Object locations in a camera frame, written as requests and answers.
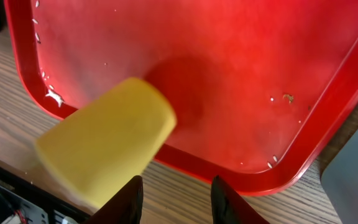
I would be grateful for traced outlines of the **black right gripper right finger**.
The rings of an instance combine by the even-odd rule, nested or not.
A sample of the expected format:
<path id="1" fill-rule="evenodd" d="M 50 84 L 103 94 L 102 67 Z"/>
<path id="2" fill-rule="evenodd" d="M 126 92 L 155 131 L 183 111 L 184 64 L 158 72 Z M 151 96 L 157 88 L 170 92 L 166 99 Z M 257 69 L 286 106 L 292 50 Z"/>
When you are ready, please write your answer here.
<path id="1" fill-rule="evenodd" d="M 214 224 L 269 224 L 218 175 L 211 184 L 211 210 Z"/>

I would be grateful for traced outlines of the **yellow cup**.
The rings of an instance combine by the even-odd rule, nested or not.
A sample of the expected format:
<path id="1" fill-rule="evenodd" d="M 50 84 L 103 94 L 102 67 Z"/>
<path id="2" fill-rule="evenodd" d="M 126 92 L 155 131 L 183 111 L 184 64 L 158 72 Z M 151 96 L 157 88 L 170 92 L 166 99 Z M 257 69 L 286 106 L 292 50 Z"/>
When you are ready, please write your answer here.
<path id="1" fill-rule="evenodd" d="M 128 78 L 44 133 L 35 150 L 71 194 L 101 208 L 143 172 L 176 124 L 161 92 Z"/>

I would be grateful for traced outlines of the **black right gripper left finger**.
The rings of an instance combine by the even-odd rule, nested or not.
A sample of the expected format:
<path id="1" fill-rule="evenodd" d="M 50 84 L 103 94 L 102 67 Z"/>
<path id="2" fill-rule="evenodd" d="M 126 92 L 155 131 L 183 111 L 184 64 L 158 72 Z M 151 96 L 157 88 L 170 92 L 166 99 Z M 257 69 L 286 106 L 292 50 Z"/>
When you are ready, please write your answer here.
<path id="1" fill-rule="evenodd" d="M 84 224 L 139 224 L 143 201 L 142 177 L 136 175 Z"/>

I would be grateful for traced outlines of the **grey dishwasher rack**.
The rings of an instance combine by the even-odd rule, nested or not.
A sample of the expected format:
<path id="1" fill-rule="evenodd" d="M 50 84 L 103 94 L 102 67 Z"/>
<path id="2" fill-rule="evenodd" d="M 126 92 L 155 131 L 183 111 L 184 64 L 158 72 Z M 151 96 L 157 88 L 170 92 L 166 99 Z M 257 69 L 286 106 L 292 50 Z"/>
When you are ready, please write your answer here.
<path id="1" fill-rule="evenodd" d="M 343 223 L 358 223 L 358 130 L 325 168 L 321 185 Z"/>

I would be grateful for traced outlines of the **red serving tray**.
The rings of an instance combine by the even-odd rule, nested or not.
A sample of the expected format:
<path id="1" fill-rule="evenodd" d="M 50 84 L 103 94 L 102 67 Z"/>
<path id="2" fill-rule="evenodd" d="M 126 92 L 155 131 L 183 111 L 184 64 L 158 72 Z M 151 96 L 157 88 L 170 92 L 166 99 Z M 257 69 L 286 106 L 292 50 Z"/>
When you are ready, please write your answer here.
<path id="1" fill-rule="evenodd" d="M 358 103 L 358 0 L 8 0 L 17 72 L 64 119 L 129 77 L 178 119 L 156 160 L 240 194 L 293 185 Z"/>

